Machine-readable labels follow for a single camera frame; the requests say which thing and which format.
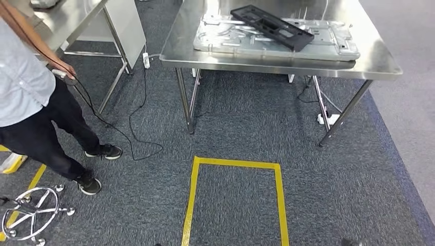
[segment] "chrome chair base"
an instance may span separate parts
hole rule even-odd
[[[18,196],[15,200],[11,200],[8,204],[8,209],[6,210],[3,220],[2,220],[2,230],[5,236],[10,240],[27,240],[30,239],[36,246],[44,246],[46,241],[43,238],[37,239],[36,236],[40,234],[47,226],[53,221],[56,215],[59,212],[66,212],[68,216],[71,216],[75,213],[74,208],[60,208],[59,195],[56,193],[61,192],[64,189],[64,185],[55,186],[54,189],[48,187],[37,187],[30,189],[20,196]],[[31,194],[36,191],[45,191],[43,196],[38,202],[34,202],[36,205],[30,204],[32,201]],[[50,208],[42,208],[44,201],[47,198],[54,199],[55,205]],[[17,219],[15,222],[9,224],[8,220],[12,216],[12,213],[18,213]],[[41,216],[43,214],[51,214],[50,218],[41,226],[39,229],[36,228],[36,219],[37,216]],[[31,219],[30,223],[30,234],[27,236],[17,236],[17,230],[15,229],[19,224],[24,223],[28,219]]]

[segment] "black sneaker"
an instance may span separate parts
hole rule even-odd
[[[108,160],[118,159],[122,155],[122,149],[113,145],[100,145],[99,153],[88,153],[85,151],[87,157],[103,156]]]
[[[87,171],[74,181],[78,184],[78,189],[86,195],[92,196],[101,190],[101,182],[92,177],[92,173]]]

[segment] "metal tray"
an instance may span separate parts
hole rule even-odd
[[[193,47],[212,53],[301,59],[350,61],[360,57],[349,28],[343,22],[290,18],[283,21],[313,34],[314,40],[301,51],[294,52],[232,16],[207,16],[201,18]]]

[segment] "yellow tape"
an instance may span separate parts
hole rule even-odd
[[[193,158],[192,175],[190,179],[189,200],[187,202],[187,211],[186,211],[186,218],[184,220],[183,238],[181,241],[181,246],[189,246],[190,230],[192,227],[192,218],[193,218],[193,205],[195,203],[196,183],[198,179],[200,164],[273,169],[275,172],[276,196],[278,199],[278,215],[280,218],[281,246],[290,246],[289,239],[288,239],[287,217],[286,217],[285,203],[284,203],[283,180],[281,177],[281,168],[278,163],[213,159],[213,158],[202,158],[197,156]]]
[[[213,159],[213,158],[199,158],[201,164],[219,165],[219,166],[233,166],[233,167],[245,167],[245,168],[263,168],[274,169],[279,167],[278,163],[269,162],[257,162],[246,160],[225,160],[225,159]]]
[[[4,147],[3,145],[0,145],[0,152],[9,151],[8,148]]]
[[[35,176],[33,177],[32,181],[29,184],[29,187],[27,188],[27,190],[33,189],[36,187],[36,185],[38,184],[39,180],[41,179],[42,174],[45,171],[45,168],[47,168],[46,165],[42,164],[40,166],[40,168],[38,169],[38,171],[36,172]],[[18,218],[18,212],[13,212],[11,214],[11,217],[9,217],[8,222],[6,222],[7,226],[10,226],[12,223],[14,223],[16,221],[16,219]],[[3,232],[0,233],[0,241],[3,242],[6,240],[6,236]]]
[[[195,203],[196,194],[196,181],[198,179],[198,171],[200,169],[200,162],[198,157],[193,158],[192,176],[190,178],[190,192],[189,200],[187,202],[186,218],[184,219],[183,238],[181,240],[182,246],[189,246],[190,229],[192,227],[193,218],[193,205]]]
[[[287,215],[285,212],[283,179],[281,176],[281,168],[279,165],[275,167],[275,184],[276,184],[276,196],[278,199],[278,215],[280,217],[281,246],[289,246],[290,243],[288,240]]]

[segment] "black pants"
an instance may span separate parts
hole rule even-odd
[[[99,151],[100,141],[83,119],[80,105],[66,84],[58,79],[46,107],[19,123],[0,127],[0,144],[14,153],[44,163],[63,177],[75,179],[83,174],[85,168],[65,154],[51,121],[72,134],[83,150]]]

